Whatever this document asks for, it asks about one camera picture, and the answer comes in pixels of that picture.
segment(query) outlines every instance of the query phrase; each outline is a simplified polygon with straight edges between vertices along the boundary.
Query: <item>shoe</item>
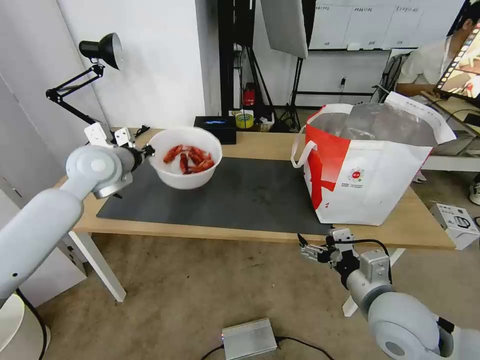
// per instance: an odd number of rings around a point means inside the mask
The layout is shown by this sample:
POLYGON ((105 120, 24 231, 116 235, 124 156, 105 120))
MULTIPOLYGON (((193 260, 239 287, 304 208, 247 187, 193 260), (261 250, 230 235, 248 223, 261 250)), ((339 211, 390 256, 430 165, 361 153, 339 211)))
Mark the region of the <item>shoe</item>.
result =
POLYGON ((422 174, 422 172, 420 170, 418 170, 418 172, 415 174, 415 176, 413 177, 413 180, 412 180, 414 183, 417 183, 417 184, 421 184, 423 183, 424 181, 427 181, 427 178, 422 174))
POLYGON ((480 206, 480 182, 470 186, 470 196, 468 198, 472 203, 480 206))

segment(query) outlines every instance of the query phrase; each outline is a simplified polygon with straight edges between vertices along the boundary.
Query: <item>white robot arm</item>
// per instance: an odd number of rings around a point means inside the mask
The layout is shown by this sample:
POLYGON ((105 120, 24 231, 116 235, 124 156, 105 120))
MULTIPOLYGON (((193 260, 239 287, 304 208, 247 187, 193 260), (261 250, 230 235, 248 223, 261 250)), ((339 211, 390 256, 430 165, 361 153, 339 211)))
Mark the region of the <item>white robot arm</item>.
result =
POLYGON ((145 157, 154 154, 148 145, 137 150, 126 128, 115 132, 117 144, 100 123, 85 133, 90 145, 68 157, 66 182, 39 193, 0 231, 0 308, 79 221, 88 194, 98 199, 115 194, 133 181, 131 172, 145 157))
POLYGON ((348 229, 332 229, 325 246, 298 235, 303 255, 327 263, 368 320, 378 346, 395 360, 480 359, 480 331, 461 329, 432 313, 413 296, 395 292, 390 258, 380 250, 360 256, 348 229))

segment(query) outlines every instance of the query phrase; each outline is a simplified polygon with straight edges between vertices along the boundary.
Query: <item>black lamp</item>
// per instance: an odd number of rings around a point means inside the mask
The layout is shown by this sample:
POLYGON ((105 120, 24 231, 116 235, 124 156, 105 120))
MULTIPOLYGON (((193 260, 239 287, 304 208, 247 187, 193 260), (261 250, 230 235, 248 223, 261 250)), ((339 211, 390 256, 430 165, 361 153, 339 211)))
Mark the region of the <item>black lamp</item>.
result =
POLYGON ((78 89, 83 88, 104 75, 105 65, 101 64, 100 60, 103 60, 112 68, 120 70, 123 63, 122 44, 120 43, 119 36, 115 32, 112 32, 105 35, 100 41, 80 41, 78 49, 83 56, 90 59, 93 65, 88 70, 78 74, 63 84, 48 89, 46 91, 46 97, 91 125, 97 121, 93 117, 84 114, 72 105, 66 103, 64 97, 76 92, 78 89), (92 72, 95 73, 94 77, 79 85, 68 86, 74 81, 92 72))
POLYGON ((123 54, 122 44, 119 36, 112 32, 105 35, 100 41, 80 41, 78 45, 80 53, 89 58, 90 61, 94 59, 102 59, 112 68, 121 69, 123 54))

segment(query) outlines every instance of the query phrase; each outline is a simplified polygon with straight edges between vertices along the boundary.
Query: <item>white shirt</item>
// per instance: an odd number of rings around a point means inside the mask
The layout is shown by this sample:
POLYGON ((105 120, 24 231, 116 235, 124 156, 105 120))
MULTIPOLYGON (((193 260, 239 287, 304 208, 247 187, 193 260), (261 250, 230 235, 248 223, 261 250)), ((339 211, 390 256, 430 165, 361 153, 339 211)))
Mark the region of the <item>white shirt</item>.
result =
POLYGON ((401 67, 397 84, 435 85, 452 61, 447 37, 414 50, 401 67))

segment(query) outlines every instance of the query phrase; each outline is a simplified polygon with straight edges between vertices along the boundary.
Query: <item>red crayfish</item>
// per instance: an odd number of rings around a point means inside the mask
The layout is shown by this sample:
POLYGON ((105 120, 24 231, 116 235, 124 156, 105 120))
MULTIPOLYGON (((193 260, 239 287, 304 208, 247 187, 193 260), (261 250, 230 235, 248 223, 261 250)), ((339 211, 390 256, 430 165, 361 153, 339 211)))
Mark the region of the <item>red crayfish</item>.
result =
POLYGON ((210 153, 195 146, 184 145, 172 147, 163 157, 163 162, 169 164, 178 155, 180 155, 180 169, 184 175, 201 173, 202 171, 210 169, 215 164, 210 153))

